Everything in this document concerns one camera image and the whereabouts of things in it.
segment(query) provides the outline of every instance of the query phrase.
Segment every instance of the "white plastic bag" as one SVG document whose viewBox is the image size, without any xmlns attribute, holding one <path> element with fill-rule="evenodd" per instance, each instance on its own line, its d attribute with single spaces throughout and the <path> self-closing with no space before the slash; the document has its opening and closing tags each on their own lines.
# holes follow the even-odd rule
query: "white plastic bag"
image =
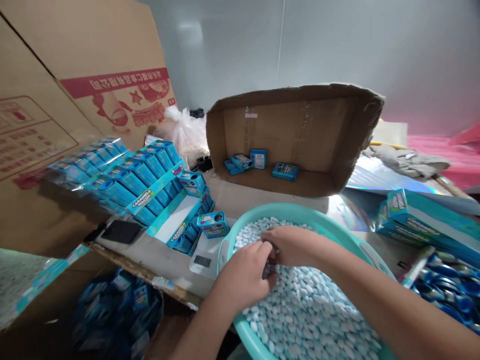
<svg viewBox="0 0 480 360">
<path fill-rule="evenodd" d="M 210 155 L 205 117 L 191 117 L 188 107 L 180 112 L 176 105 L 165 109 L 165 117 L 173 122 L 163 124 L 153 135 L 173 142 L 180 156 L 187 159 L 189 167 L 194 166 L 198 158 Z"/>
</svg>

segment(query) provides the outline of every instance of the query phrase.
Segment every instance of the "candy pile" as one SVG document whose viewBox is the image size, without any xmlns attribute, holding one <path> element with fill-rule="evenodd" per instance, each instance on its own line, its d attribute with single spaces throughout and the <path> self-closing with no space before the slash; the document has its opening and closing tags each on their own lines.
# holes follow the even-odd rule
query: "candy pile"
<svg viewBox="0 0 480 360">
<path fill-rule="evenodd" d="M 275 217 L 247 224 L 233 252 L 259 241 L 268 228 L 286 225 L 294 226 Z M 307 224 L 295 226 L 313 230 Z M 327 275 L 312 267 L 275 268 L 279 278 L 273 291 L 243 311 L 273 355 L 281 360 L 379 358 L 379 336 Z"/>
</svg>

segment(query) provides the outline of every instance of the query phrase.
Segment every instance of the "person's left hand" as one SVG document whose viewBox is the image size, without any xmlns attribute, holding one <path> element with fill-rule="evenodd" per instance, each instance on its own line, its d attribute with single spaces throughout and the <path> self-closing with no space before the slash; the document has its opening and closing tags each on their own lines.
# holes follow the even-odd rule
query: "person's left hand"
<svg viewBox="0 0 480 360">
<path fill-rule="evenodd" d="M 272 244 L 261 241 L 239 249 L 223 267 L 208 297 L 222 300 L 223 306 L 231 308 L 234 316 L 266 298 L 279 277 L 273 272 L 262 279 L 271 251 Z"/>
</svg>

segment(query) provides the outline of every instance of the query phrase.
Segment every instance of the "table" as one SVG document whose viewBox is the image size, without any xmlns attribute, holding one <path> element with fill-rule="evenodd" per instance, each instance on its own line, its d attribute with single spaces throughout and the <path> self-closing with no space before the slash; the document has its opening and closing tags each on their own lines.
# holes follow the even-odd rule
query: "table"
<svg viewBox="0 0 480 360">
<path fill-rule="evenodd" d="M 262 204 L 286 202 L 315 209 L 346 227 L 337 208 L 338 205 L 343 204 L 339 195 L 319 198 L 300 197 L 234 184 L 221 179 L 213 170 L 205 172 L 203 176 L 210 188 L 211 197 L 215 201 L 215 211 L 225 212 L 228 218 L 238 219 L 248 210 Z M 402 271 L 397 263 L 399 261 L 408 263 L 417 254 L 417 249 L 376 233 L 355 231 L 354 234 L 372 245 L 395 276 Z M 131 245 L 100 237 L 96 242 L 101 247 L 93 247 L 93 249 L 118 265 L 126 267 L 126 270 L 133 272 L 136 276 L 143 277 L 149 282 L 157 280 L 156 277 L 172 281 L 175 289 L 165 292 L 192 308 L 200 304 L 214 283 L 213 280 L 190 271 L 189 256 L 167 247 L 152 236 L 144 234 Z"/>
</svg>

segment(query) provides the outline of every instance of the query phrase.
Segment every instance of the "hand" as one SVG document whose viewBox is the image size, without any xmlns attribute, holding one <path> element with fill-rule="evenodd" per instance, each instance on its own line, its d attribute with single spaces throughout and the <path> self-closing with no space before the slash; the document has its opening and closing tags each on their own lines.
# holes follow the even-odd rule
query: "hand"
<svg viewBox="0 0 480 360">
<path fill-rule="evenodd" d="M 272 244 L 261 241 L 239 249 L 225 264 L 208 297 L 221 299 L 234 312 L 233 316 L 266 298 L 279 277 L 273 272 L 262 279 L 272 249 Z"/>
<path fill-rule="evenodd" d="M 330 242 L 325 236 L 296 226 L 276 226 L 261 233 L 263 242 L 272 243 L 269 258 L 275 263 L 289 267 L 316 267 L 318 250 L 324 242 Z"/>
</svg>

